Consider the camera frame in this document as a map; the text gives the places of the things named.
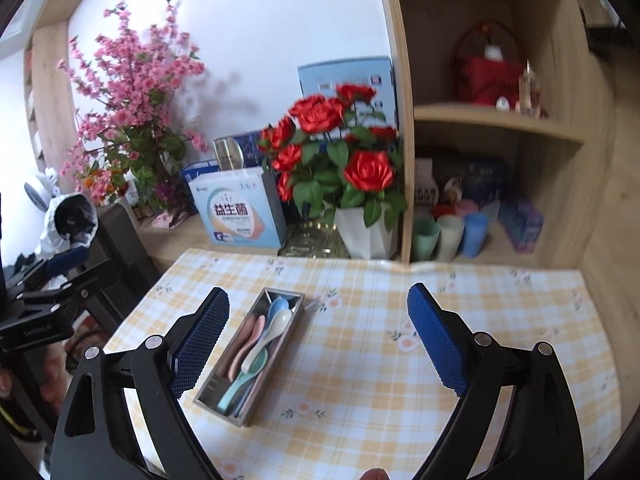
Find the metal screw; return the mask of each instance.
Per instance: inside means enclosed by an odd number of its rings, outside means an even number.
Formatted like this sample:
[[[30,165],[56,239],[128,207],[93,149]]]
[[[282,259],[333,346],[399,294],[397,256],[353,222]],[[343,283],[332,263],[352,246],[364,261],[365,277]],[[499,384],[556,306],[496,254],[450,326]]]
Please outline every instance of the metal screw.
[[[93,359],[94,357],[98,357],[99,353],[100,349],[97,346],[92,346],[91,348],[88,348],[86,352],[84,352],[84,357],[86,357],[87,359]]]
[[[153,335],[145,341],[145,346],[150,350],[153,350],[154,348],[158,348],[161,344],[162,344],[162,337],[159,335]]]
[[[551,355],[554,352],[554,349],[549,343],[540,343],[538,345],[538,351],[542,355]]]
[[[474,336],[474,341],[478,343],[480,346],[489,346],[491,344],[491,336],[485,332],[478,332]]]

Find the green cup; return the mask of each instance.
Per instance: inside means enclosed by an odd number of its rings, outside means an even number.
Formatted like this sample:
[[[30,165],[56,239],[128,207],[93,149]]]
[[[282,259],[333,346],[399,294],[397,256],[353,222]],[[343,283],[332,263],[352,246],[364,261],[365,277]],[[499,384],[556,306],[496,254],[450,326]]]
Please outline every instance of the green cup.
[[[440,236],[440,228],[433,216],[414,219],[414,232],[411,237],[412,262],[426,262],[433,253]]]

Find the red basket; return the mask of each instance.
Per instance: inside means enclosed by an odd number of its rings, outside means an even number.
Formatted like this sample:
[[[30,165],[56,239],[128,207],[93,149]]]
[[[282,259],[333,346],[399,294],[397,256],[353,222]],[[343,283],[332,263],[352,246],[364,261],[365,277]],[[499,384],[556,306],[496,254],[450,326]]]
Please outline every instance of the red basket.
[[[491,25],[505,30],[518,47],[520,58],[524,57],[524,50],[509,27],[494,20],[477,23],[460,37],[451,56],[456,99],[465,103],[495,107],[498,99],[505,97],[513,110],[520,99],[518,80],[526,70],[526,65],[522,62],[493,61],[484,56],[460,56],[460,49],[465,41],[473,33],[488,36]]]

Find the tablecloth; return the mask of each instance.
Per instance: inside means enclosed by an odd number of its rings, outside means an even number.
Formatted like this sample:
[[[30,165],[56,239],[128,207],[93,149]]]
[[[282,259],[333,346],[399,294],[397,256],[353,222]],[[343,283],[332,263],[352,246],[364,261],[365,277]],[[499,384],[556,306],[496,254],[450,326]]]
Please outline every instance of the tablecloth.
[[[231,305],[196,388],[179,401],[225,480],[351,480],[383,467],[410,479],[444,428],[457,397],[440,383],[406,313],[423,282],[473,332],[504,346],[550,342],[580,422],[587,475],[620,437],[612,353],[577,271],[423,263],[269,258],[189,250],[161,278],[106,347],[137,347],[193,312],[214,286]],[[252,426],[236,428],[194,404],[223,348],[264,286],[315,299],[294,334]],[[502,389],[473,473],[486,468],[508,406]],[[127,403],[148,460],[161,466],[135,392]]]

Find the blue cup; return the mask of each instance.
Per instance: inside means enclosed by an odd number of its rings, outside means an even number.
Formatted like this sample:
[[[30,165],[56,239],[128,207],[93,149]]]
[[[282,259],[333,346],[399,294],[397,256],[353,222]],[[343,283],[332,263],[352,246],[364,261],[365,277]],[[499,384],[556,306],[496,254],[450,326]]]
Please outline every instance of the blue cup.
[[[465,216],[465,234],[462,237],[462,254],[467,258],[475,258],[480,253],[489,219],[482,213],[471,213]]]

